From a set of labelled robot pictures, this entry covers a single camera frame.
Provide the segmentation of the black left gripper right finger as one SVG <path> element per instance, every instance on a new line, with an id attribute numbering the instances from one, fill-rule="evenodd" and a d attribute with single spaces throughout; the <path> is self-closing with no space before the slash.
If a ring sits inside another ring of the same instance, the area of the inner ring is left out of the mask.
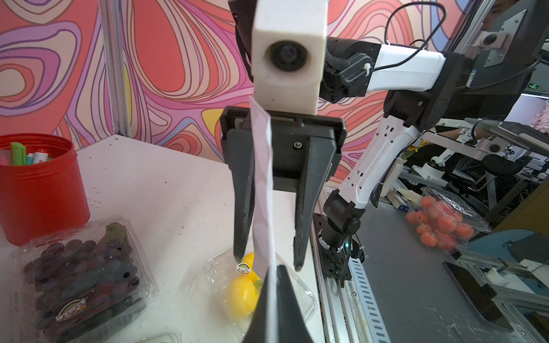
<path id="1" fill-rule="evenodd" d="M 284 265 L 277 266 L 277 324 L 278 342 L 313 343 Z"/>

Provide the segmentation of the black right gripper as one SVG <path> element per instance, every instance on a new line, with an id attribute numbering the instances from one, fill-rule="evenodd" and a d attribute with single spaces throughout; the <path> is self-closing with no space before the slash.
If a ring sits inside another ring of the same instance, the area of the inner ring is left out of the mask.
<path id="1" fill-rule="evenodd" d="M 224 162 L 234 189 L 233 255 L 241 262 L 254 214 L 254 145 L 251 110 L 227 107 L 220 117 Z M 272 130 L 274 189 L 296 192 L 293 265 L 305 263 L 318 197 L 337 171 L 347 136 L 341 118 L 269 111 Z"/>

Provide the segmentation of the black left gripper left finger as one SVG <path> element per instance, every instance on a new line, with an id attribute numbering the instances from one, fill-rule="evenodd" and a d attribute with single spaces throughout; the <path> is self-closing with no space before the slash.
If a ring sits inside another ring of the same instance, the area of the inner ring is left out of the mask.
<path id="1" fill-rule="evenodd" d="M 275 266 L 267 270 L 265 284 L 260 294 L 257 308 L 250 327 L 244 337 L 244 343 L 273 343 L 275 340 Z"/>

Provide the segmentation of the white sticker sheet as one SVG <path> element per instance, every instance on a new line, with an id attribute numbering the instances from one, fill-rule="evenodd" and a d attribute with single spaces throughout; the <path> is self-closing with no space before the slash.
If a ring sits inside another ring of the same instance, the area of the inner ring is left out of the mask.
<path id="1" fill-rule="evenodd" d="M 274 266 L 274 342 L 278 338 L 276 258 L 272 215 L 272 129 L 270 115 L 250 98 L 250 115 L 254 145 L 255 204 L 252 223 L 254 271 L 265 284 L 267 270 Z"/>

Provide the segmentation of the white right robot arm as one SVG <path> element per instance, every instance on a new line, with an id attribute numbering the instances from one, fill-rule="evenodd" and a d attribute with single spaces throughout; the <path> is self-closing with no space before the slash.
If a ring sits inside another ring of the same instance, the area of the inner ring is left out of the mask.
<path id="1" fill-rule="evenodd" d="M 396 157 L 443 116 L 461 75 L 465 57 L 435 54 L 425 47 L 386 45 L 329 37 L 324 55 L 322 99 L 336 103 L 385 90 L 384 114 L 375 137 L 347 180 L 328 197 L 322 214 L 314 203 L 340 161 L 347 130 L 342 119 L 274 111 L 274 188 L 297 195 L 295 267 L 303 265 L 305 228 L 317 228 L 325 251 L 325 274 L 348 280 L 352 237 L 368 204 Z"/>

